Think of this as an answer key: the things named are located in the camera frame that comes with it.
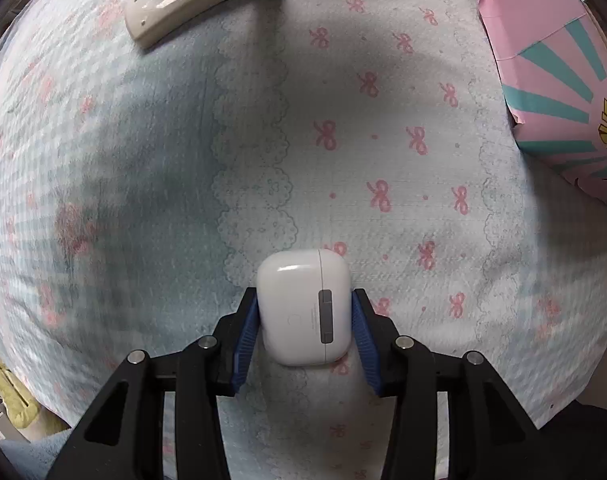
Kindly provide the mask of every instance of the pink box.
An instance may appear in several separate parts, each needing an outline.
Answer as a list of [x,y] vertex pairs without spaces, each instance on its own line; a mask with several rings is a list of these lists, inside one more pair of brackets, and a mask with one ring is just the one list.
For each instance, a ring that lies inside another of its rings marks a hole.
[[607,42],[580,0],[479,0],[519,148],[607,204]]

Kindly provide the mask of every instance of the silver screw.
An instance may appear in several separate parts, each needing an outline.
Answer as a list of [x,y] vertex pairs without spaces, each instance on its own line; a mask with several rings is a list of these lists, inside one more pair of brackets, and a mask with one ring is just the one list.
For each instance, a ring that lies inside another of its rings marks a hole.
[[473,365],[480,365],[483,363],[483,355],[481,355],[479,352],[468,352],[465,358],[468,359],[468,362]]
[[146,354],[143,350],[133,350],[128,354],[128,362],[133,365],[138,365],[141,361],[146,358]]
[[212,348],[217,344],[217,338],[213,335],[202,335],[197,344],[203,349]]
[[408,348],[412,348],[412,346],[415,344],[415,340],[410,336],[400,335],[394,340],[394,343],[402,350],[407,350]]

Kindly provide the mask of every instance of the mattress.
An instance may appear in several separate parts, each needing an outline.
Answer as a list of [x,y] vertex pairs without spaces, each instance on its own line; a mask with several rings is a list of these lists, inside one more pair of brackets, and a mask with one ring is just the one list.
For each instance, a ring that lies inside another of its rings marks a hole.
[[[483,352],[539,426],[607,344],[607,209],[522,155],[476,0],[228,0],[148,51],[125,0],[33,0],[0,42],[0,357],[74,424],[276,251],[330,248],[433,351]],[[164,453],[173,475],[173,399]],[[393,399],[258,342],[235,478],[380,475]],[[447,471],[439,404],[437,474]]]

